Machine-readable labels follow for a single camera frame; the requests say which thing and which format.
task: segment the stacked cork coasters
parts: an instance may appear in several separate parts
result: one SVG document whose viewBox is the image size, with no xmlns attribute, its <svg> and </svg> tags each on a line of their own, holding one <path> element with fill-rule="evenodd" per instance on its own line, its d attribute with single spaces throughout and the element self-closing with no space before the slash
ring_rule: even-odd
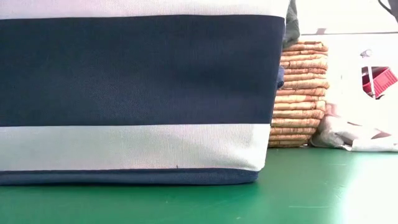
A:
<svg viewBox="0 0 398 224">
<path fill-rule="evenodd" d="M 299 147 L 317 130 L 326 109 L 328 47 L 322 42 L 298 42 L 284 49 L 284 86 L 277 91 L 269 147 Z"/>
</svg>

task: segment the red object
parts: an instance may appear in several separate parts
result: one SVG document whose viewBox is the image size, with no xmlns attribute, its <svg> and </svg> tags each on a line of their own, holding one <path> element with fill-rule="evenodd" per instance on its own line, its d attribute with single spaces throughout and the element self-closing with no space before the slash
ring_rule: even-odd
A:
<svg viewBox="0 0 398 224">
<path fill-rule="evenodd" d="M 378 98 L 381 93 L 389 88 L 392 84 L 398 81 L 397 77 L 391 72 L 389 67 L 384 67 L 381 70 L 376 70 L 373 72 L 373 83 L 374 83 L 374 93 L 376 98 Z M 367 94 L 372 93 L 371 83 L 369 81 L 369 75 L 362 76 L 363 90 Z"/>
</svg>

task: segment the striped canvas bag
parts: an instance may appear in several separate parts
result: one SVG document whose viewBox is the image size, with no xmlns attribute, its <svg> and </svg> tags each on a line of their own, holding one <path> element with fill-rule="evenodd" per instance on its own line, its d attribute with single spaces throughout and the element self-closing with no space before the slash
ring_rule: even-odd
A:
<svg viewBox="0 0 398 224">
<path fill-rule="evenodd" d="M 239 184 L 289 0 L 1 0 L 0 185 Z"/>
</svg>

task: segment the green table surface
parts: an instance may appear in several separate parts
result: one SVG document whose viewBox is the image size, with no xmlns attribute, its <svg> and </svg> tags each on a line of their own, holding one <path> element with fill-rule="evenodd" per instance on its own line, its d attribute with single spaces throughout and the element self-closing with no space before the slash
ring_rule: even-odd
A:
<svg viewBox="0 0 398 224">
<path fill-rule="evenodd" d="M 255 184 L 0 187 L 0 223 L 398 223 L 398 154 L 272 149 Z"/>
</svg>

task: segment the navy blue stripe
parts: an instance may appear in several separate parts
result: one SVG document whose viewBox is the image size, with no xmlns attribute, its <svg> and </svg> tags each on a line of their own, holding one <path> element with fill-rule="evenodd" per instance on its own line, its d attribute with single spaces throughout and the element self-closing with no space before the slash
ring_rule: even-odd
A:
<svg viewBox="0 0 398 224">
<path fill-rule="evenodd" d="M 0 126 L 270 123 L 284 19 L 0 21 Z"/>
<path fill-rule="evenodd" d="M 238 169 L 50 170 L 0 172 L 0 185 L 30 184 L 184 184 L 254 182 L 258 172 Z"/>
</svg>

